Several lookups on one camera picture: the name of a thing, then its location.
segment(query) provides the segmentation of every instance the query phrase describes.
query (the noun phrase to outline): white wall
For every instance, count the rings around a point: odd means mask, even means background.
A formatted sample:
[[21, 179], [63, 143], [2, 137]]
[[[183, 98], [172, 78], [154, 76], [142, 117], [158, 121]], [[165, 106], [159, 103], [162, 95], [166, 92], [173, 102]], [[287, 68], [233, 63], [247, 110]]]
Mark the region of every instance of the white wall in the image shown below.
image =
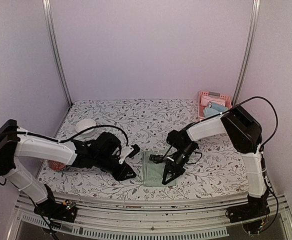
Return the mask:
[[[292, 212], [292, 1], [261, 1], [259, 21], [241, 100], [268, 98], [279, 116], [275, 137], [265, 147], [267, 171]], [[260, 121], [266, 139], [274, 128], [271, 108], [259, 100], [245, 105]]]
[[74, 100], [232, 95], [252, 0], [55, 0]]
[[[44, 20], [42, 1], [0, 0], [0, 127], [7, 119], [51, 135], [66, 113]], [[33, 173], [40, 162], [29, 162]], [[0, 186], [0, 240], [5, 239], [18, 191]]]

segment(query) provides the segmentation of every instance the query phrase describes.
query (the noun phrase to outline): pink plastic basket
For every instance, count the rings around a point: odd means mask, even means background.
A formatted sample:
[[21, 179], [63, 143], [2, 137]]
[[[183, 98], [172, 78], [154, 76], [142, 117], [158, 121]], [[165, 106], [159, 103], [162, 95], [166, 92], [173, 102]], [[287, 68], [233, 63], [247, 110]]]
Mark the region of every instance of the pink plastic basket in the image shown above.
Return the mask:
[[226, 102], [226, 107], [227, 108], [231, 108], [231, 100], [230, 100], [230, 96], [228, 95], [223, 95], [223, 94], [220, 94], [220, 93], [216, 93], [216, 92], [212, 92], [212, 91], [200, 91], [199, 92], [199, 107], [198, 107], [198, 116], [199, 116], [199, 119], [205, 119], [204, 117], [204, 109], [205, 107], [201, 105], [201, 96], [210, 96], [212, 98], [216, 98], [216, 99], [223, 99], [225, 100]]

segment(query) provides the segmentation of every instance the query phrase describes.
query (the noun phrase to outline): green cloth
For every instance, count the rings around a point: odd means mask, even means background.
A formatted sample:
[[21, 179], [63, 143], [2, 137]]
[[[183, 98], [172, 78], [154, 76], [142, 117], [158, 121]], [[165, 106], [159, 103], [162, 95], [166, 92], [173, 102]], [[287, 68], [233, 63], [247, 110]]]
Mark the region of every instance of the green cloth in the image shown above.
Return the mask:
[[164, 155], [167, 150], [144, 151], [142, 153], [142, 163], [143, 163], [143, 177], [145, 187], [171, 187], [176, 186], [176, 180], [171, 181], [167, 185], [162, 184], [162, 175], [165, 169], [165, 163], [155, 164], [153, 161], [149, 160], [151, 154], [154, 155]]

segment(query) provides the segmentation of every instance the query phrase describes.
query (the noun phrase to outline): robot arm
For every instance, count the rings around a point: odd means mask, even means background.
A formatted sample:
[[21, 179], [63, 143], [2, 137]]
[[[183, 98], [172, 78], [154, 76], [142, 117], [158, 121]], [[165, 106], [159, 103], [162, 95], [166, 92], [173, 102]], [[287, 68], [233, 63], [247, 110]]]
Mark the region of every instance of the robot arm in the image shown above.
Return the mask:
[[[117, 149], [120, 154], [113, 154]], [[19, 162], [19, 157], [54, 160], [78, 168], [96, 166], [122, 181], [136, 176], [124, 160], [126, 157], [133, 157], [139, 150], [137, 145], [121, 149], [120, 140], [108, 132], [103, 132], [96, 140], [89, 142], [51, 141], [33, 136], [18, 127], [17, 121], [8, 120], [0, 128], [0, 176], [27, 194], [37, 204], [42, 215], [73, 222], [77, 212], [74, 203], [56, 203], [51, 189], [38, 182]]]
[[241, 154], [249, 184], [248, 203], [230, 207], [227, 210], [230, 221], [238, 222], [268, 214], [269, 192], [264, 180], [266, 167], [261, 149], [261, 126], [241, 106], [192, 123], [181, 131], [171, 131], [167, 142], [177, 151], [165, 161], [162, 183], [165, 185], [185, 172], [183, 166], [189, 161], [193, 151], [199, 148], [196, 141], [218, 134], [228, 134], [234, 148]]

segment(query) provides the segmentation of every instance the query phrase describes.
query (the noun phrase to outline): metal frame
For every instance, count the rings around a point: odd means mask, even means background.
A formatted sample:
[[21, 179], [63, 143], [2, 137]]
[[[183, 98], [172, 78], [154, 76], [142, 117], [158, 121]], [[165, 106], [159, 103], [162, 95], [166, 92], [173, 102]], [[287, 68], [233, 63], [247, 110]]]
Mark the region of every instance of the metal frame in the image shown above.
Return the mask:
[[234, 92], [234, 95], [232, 97], [232, 105], [235, 105], [238, 102], [239, 95], [240, 95], [240, 92], [242, 89], [242, 85], [243, 85], [244, 80], [245, 80], [248, 61], [249, 61], [249, 57], [250, 57], [250, 52], [251, 52], [252, 44], [254, 41], [257, 22], [258, 22], [259, 6], [260, 6], [260, 0], [253, 0], [245, 54], [244, 54], [244, 58], [242, 60], [235, 92]]
[[54, 54], [54, 59], [57, 66], [57, 71], [58, 71], [61, 87], [65, 95], [66, 101], [68, 103], [68, 106], [71, 107], [73, 102], [70, 96], [70, 91], [67, 85], [65, 73], [62, 67], [61, 58], [60, 58], [60, 54], [58, 50], [57, 38], [56, 38], [56, 33], [55, 33], [54, 23], [53, 23], [52, 13], [51, 13], [50, 0], [43, 0], [43, 7], [44, 7], [44, 12], [45, 12], [45, 18], [46, 18], [46, 24], [47, 24], [50, 43], [51, 43], [51, 48]]
[[[65, 194], [56, 193], [56, 200], [62, 201]], [[70, 200], [77, 200], [79, 196], [67, 194]], [[230, 196], [218, 197], [218, 201], [210, 202], [214, 198], [199, 199], [200, 201], [179, 201], [179, 205], [171, 206], [171, 201], [159, 201], [157, 204], [143, 206], [138, 201], [132, 207], [131, 202], [120, 201], [109, 203], [108, 199], [90, 198], [86, 202], [78, 201], [78, 216], [74, 223], [63, 222], [60, 232], [82, 236], [92, 239], [105, 239], [105, 234], [121, 235], [121, 239], [162, 239], [160, 236], [184, 236], [183, 239], [192, 238], [194, 234], [216, 232], [226, 227], [242, 224], [241, 222], [230, 223], [225, 216], [225, 210], [229, 206], [239, 205], [246, 202], [243, 194], [238, 199]], [[283, 226], [288, 240], [292, 240], [292, 218], [284, 195], [278, 196], [279, 214], [283, 219]], [[276, 212], [274, 197], [268, 198], [270, 215]], [[29, 222], [38, 226], [44, 226], [40, 217], [33, 213], [34, 207], [25, 194], [21, 194], [15, 211], [16, 217], [11, 227], [8, 240], [15, 240], [21, 221]]]

